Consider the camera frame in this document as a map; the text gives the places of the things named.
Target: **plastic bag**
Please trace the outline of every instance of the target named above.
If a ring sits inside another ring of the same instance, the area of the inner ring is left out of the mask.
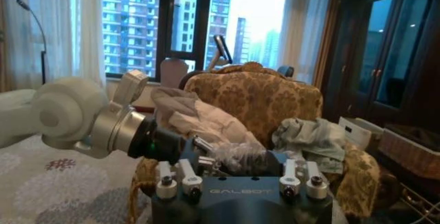
[[[254,176],[266,170],[266,150],[258,143],[222,144],[209,156],[237,176]]]

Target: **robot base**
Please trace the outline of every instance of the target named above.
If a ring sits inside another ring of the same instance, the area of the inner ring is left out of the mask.
[[[152,223],[332,223],[332,203],[309,198],[305,185],[286,203],[278,177],[204,177],[197,204],[181,187],[170,200],[152,197]]]

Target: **sky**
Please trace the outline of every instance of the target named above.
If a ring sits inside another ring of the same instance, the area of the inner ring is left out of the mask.
[[[280,31],[282,21],[284,0],[230,0],[226,44],[234,45],[237,18],[246,18],[250,41],[264,40],[266,33]]]

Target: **wooden cabinet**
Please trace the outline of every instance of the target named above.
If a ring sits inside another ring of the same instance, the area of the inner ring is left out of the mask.
[[[361,117],[440,131],[438,21],[438,0],[340,0],[324,118]]]

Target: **high-rise building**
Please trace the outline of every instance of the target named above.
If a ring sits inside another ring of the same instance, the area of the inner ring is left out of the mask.
[[[192,51],[193,23],[197,0],[174,0],[170,49]]]
[[[274,68],[277,63],[280,33],[270,30],[266,34],[261,64],[265,67]]]
[[[102,0],[105,72],[156,75],[158,0]]]
[[[234,34],[233,64],[244,64],[249,61],[249,41],[246,19],[238,17]]]
[[[210,0],[210,13],[208,23],[208,43],[205,48],[205,68],[216,52],[213,35],[226,36],[230,0]]]
[[[253,42],[250,44],[249,61],[261,62],[261,49],[262,49],[261,42]]]

